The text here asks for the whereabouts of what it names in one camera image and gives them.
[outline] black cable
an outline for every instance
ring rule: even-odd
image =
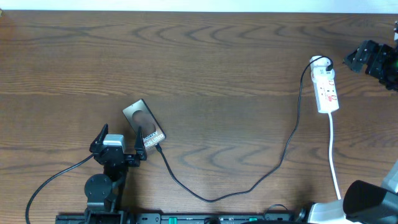
[[[86,159],[82,160],[81,162],[79,162],[79,163],[77,163],[77,164],[75,164],[75,165],[73,165],[73,166],[71,166],[71,167],[69,167],[69,168],[67,168],[67,169],[64,169],[63,171],[59,172],[58,174],[53,175],[53,176],[50,177],[48,180],[46,180],[46,181],[33,193],[33,195],[31,196],[31,198],[30,198],[30,200],[29,200],[29,202],[28,202],[27,205],[26,205],[26,210],[25,210],[25,220],[26,220],[26,223],[27,223],[27,224],[30,224],[30,220],[29,220],[29,209],[30,209],[30,206],[32,205],[33,199],[35,199],[36,195],[43,189],[43,187],[46,186],[51,180],[55,179],[56,177],[58,177],[58,176],[60,176],[60,175],[62,175],[62,174],[64,174],[64,173],[66,173],[66,172],[68,172],[68,171],[71,171],[71,170],[73,170],[74,168],[76,168],[76,167],[82,165],[83,163],[89,161],[93,156],[94,156],[94,154],[90,155],[89,157],[87,157]]]
[[[287,208],[285,207],[285,205],[282,205],[282,204],[274,204],[274,205],[271,205],[270,207],[267,208],[267,210],[266,210],[266,211],[264,212],[264,214],[262,215],[262,218],[265,220],[265,219],[266,219],[266,215],[268,214],[268,211],[269,211],[270,209],[272,209],[272,208],[275,208],[275,207],[283,207],[283,208],[285,208],[285,209],[290,213],[290,210],[287,209]]]
[[[198,198],[198,199],[200,199],[200,200],[202,200],[202,201],[204,201],[204,202],[208,202],[208,203],[217,202],[217,201],[219,201],[219,200],[223,200],[224,198],[228,198],[228,197],[235,196],[235,195],[247,194],[247,193],[250,193],[252,190],[254,190],[254,189],[257,187],[257,185],[259,185],[265,178],[267,178],[268,176],[270,176],[271,174],[273,174],[273,173],[274,173],[277,169],[279,169],[280,166],[282,165],[282,162],[283,162],[284,159],[285,159],[287,146],[289,145],[290,141],[291,141],[292,138],[293,138],[294,133],[295,133],[296,130],[297,130],[297,127],[299,126],[299,121],[300,121],[300,103],[301,103],[301,93],[302,93],[302,90],[303,90],[303,77],[304,77],[304,74],[305,74],[305,72],[307,71],[307,68],[308,68],[313,62],[316,62],[317,60],[319,60],[319,59],[321,59],[321,58],[327,58],[327,59],[329,59],[330,62],[331,62],[331,64],[330,64],[329,66],[327,66],[327,68],[326,68],[327,71],[330,71],[330,70],[333,68],[333,61],[332,61],[329,57],[326,57],[326,56],[318,57],[317,59],[311,61],[311,62],[304,68],[304,71],[303,71],[303,73],[302,73],[302,75],[301,75],[301,78],[300,78],[300,91],[299,91],[299,93],[298,93],[297,122],[296,122],[296,126],[294,127],[294,129],[293,129],[293,131],[292,131],[292,134],[290,134],[290,137],[288,138],[288,140],[287,140],[287,142],[286,142],[284,151],[283,151],[283,153],[282,153],[282,157],[280,158],[280,162],[279,162],[279,164],[278,164],[275,168],[273,168],[270,172],[268,172],[266,175],[262,176],[262,177],[261,177],[249,190],[245,190],[245,191],[242,191],[242,192],[235,192],[235,193],[227,194],[227,195],[224,195],[224,196],[219,197],[219,198],[216,198],[216,199],[211,199],[211,200],[210,200],[210,199],[205,199],[205,198],[203,198],[203,197],[197,195],[195,192],[192,192],[188,187],[184,186],[184,185],[174,176],[173,171],[171,170],[171,168],[170,168],[170,166],[169,166],[169,163],[167,162],[167,159],[166,159],[166,157],[164,156],[164,154],[163,154],[163,152],[162,152],[161,146],[160,146],[159,144],[157,144],[157,145],[156,145],[156,149],[160,152],[160,155],[162,155],[163,160],[164,160],[164,163],[166,164],[167,170],[169,171],[169,174],[170,174],[170,176],[173,178],[173,180],[174,180],[176,183],[178,183],[178,185],[181,186],[183,189],[185,189],[187,192],[190,192],[190,193],[191,193],[193,196],[195,196],[196,198]]]

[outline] wooden surface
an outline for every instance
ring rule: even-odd
[[[108,123],[135,135],[122,109],[146,100],[167,134],[175,175],[215,198],[250,188],[279,161],[295,124],[300,74],[311,56],[335,61],[340,109],[335,165],[341,192],[379,185],[398,158],[397,94],[355,74],[343,57],[363,40],[392,43],[396,16],[173,12],[8,11],[0,19],[0,223],[24,223],[27,201],[51,175],[89,155]],[[181,189],[161,156],[130,169],[123,204],[134,211],[263,212],[335,199],[327,115],[304,81],[301,122],[282,168],[252,193],[204,203]],[[32,223],[86,208],[94,160],[36,197]]]

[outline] white power strip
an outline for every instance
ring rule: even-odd
[[[310,62],[320,56],[314,56]],[[321,58],[311,64],[311,79],[317,99],[319,113],[331,113],[339,108],[335,87],[335,71],[326,71],[331,62],[327,58]]]

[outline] rectangular silver device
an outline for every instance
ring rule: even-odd
[[[135,133],[138,132],[138,127],[141,127],[142,141],[144,142],[145,150],[154,147],[156,144],[166,139],[165,133],[143,99],[128,106],[123,110],[123,114]]]

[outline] wooden table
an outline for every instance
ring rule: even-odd
[[[342,64],[363,40],[392,45],[394,15],[7,11],[0,20],[0,223],[24,223],[27,201],[51,175],[89,155],[108,123],[135,135],[122,109],[146,100],[168,138],[175,175],[215,198],[250,188],[279,161],[292,131],[302,70],[335,61],[340,109],[335,166],[344,195],[376,185],[398,158],[397,94]],[[252,193],[204,203],[169,176],[156,150],[130,169],[123,204],[133,211],[261,213],[282,203],[335,200],[328,117],[317,113],[309,72],[301,121],[281,169]],[[36,197],[32,223],[86,208],[94,160]]]

